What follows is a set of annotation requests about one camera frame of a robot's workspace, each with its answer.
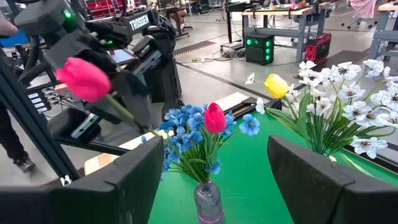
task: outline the red power station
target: red power station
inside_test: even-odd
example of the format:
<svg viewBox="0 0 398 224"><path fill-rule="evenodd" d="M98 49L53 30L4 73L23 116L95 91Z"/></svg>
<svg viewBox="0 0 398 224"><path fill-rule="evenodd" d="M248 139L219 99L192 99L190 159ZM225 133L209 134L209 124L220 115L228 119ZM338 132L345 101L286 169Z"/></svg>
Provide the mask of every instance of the red power station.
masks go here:
<svg viewBox="0 0 398 224"><path fill-rule="evenodd" d="M330 49L331 34L320 34L309 39L305 46L305 61L310 60L319 64L326 60Z"/></svg>

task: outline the person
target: person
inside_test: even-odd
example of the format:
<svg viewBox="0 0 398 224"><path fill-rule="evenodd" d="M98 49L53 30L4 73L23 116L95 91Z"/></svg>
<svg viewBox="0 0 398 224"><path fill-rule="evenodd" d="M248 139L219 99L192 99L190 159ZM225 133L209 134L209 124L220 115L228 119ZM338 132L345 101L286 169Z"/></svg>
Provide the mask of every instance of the person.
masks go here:
<svg viewBox="0 0 398 224"><path fill-rule="evenodd" d="M18 33L18 28L11 24L0 12L0 35L10 36ZM35 164L24 150L17 133L12 128L11 118L6 105L0 101L0 144L7 152L7 156L14 161L23 172L33 170Z"/></svg>
<svg viewBox="0 0 398 224"><path fill-rule="evenodd" d="M185 3L184 3L184 4L178 4L178 3L177 3L176 6L177 6L178 8L180 8L180 7L183 7L183 8L184 8L184 10L178 10L178 12L177 12L177 19L178 19L178 21L179 21L179 23L180 23L181 29L183 29L184 26L185 26L185 24L184 24L184 21L183 21L182 17L184 17L185 15L187 15L187 7L186 7ZM172 18L174 21L177 21L176 18L175 18L175 14L174 14L174 13L170 14L170 18Z"/></svg>

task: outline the gray floor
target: gray floor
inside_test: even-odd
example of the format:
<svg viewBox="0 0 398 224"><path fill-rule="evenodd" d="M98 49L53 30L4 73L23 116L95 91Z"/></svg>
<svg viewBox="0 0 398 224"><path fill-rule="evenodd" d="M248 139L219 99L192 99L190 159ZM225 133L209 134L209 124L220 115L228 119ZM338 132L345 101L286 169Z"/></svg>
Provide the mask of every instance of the gray floor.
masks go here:
<svg viewBox="0 0 398 224"><path fill-rule="evenodd" d="M333 36L330 56L342 50L362 52L370 46L373 30L369 30L367 24L361 24L359 27L351 28L351 30L347 30L346 27L341 27L342 22L348 23L352 21L352 16L352 11L345 8L345 4L341 4L327 20L325 32L330 32ZM204 15L194 15L192 17L187 16L185 18L185 23L193 26L194 29L189 31L190 37L184 36L179 38L177 41L177 49L204 40L209 40L216 44L177 57L177 68L182 84L182 100L184 103L202 105L203 103L218 100L237 91L248 96L269 96L268 92L260 85L244 85L247 76L252 72L256 74L256 80L259 83L263 83L268 74L277 73L287 80L288 83L298 85L298 80L293 77L297 73L298 66L297 63L294 63L295 50L292 49L276 49L274 65L266 67L246 63L238 59L227 62L192 63L191 59L193 57L211 58L215 52L219 51L220 44L224 44L228 41L226 26L222 20L221 13L218 11ZM276 28L293 28L297 26L296 23L282 17L277 18L275 24ZM241 35L241 22L235 21L233 23L233 29L236 31L236 33L233 34L233 39L238 40L239 35ZM290 42L290 39L277 38L277 40L281 44L288 44ZM397 74L397 67L394 66L394 63L391 63L390 66L392 67L392 73ZM41 78L35 80L35 82L45 83L45 79L46 78ZM370 79L364 81L361 86L371 88L374 84L375 82ZM249 88L251 91L244 91L245 88ZM48 114L49 116L53 116L59 113L60 110L60 107L56 107ZM44 184L56 178L54 171L35 148L32 141L19 126L17 121L12 119L12 123L26 151L37 164L38 171L31 175L23 174L7 158L5 151L0 150L0 185L37 185ZM109 123L101 123L101 126L104 130L103 135L111 142L110 144L115 146L137 136L135 131L131 131L131 129L122 124L113 126ZM397 144L398 138L396 137L395 134L388 137L388 140ZM97 155L96 152L74 147L64 147L64 149L76 167L81 167L87 159ZM393 152L386 151L385 153L395 159L398 158Z"/></svg>

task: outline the green led light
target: green led light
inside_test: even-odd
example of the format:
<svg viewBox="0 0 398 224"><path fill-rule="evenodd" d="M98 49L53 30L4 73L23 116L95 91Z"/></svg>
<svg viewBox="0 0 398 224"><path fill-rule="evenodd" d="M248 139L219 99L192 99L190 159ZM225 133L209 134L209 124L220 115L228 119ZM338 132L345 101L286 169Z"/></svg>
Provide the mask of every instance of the green led light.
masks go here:
<svg viewBox="0 0 398 224"><path fill-rule="evenodd" d="M72 13L70 13L70 12L64 12L64 14L65 14L66 18L71 18L72 17Z"/></svg>

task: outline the yellow tulip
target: yellow tulip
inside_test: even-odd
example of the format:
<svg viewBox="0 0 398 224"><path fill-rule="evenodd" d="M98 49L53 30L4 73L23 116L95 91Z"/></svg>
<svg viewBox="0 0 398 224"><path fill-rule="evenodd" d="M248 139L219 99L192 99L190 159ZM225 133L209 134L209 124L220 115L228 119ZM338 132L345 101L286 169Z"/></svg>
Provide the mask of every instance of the yellow tulip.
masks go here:
<svg viewBox="0 0 398 224"><path fill-rule="evenodd" d="M270 74L264 84L275 99L283 98L289 90L287 82L277 74Z"/></svg>

